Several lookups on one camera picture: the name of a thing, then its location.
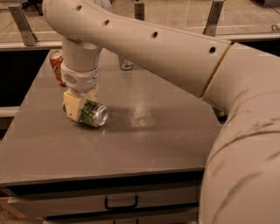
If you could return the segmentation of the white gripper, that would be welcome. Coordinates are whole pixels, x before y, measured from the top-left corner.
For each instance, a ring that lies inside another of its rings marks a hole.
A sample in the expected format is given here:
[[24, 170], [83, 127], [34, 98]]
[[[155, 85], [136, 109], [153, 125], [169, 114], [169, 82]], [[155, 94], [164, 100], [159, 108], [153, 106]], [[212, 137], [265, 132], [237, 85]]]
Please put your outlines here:
[[61, 79], [70, 88], [63, 94], [67, 117], [78, 122], [81, 117], [81, 110], [86, 101], [78, 93], [85, 93], [84, 97], [86, 99], [93, 102], [96, 101], [101, 64], [98, 64], [95, 69], [88, 72], [76, 72], [68, 68], [65, 63], [62, 63], [60, 68]]

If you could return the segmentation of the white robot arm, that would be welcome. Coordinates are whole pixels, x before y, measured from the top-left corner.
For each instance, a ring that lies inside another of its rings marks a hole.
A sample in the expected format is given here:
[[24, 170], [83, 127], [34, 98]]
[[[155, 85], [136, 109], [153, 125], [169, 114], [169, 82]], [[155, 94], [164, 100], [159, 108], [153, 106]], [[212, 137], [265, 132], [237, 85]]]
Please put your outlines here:
[[209, 153], [199, 224], [280, 224], [280, 60], [254, 48], [117, 16], [94, 0], [44, 0], [64, 39], [122, 55], [227, 114]]

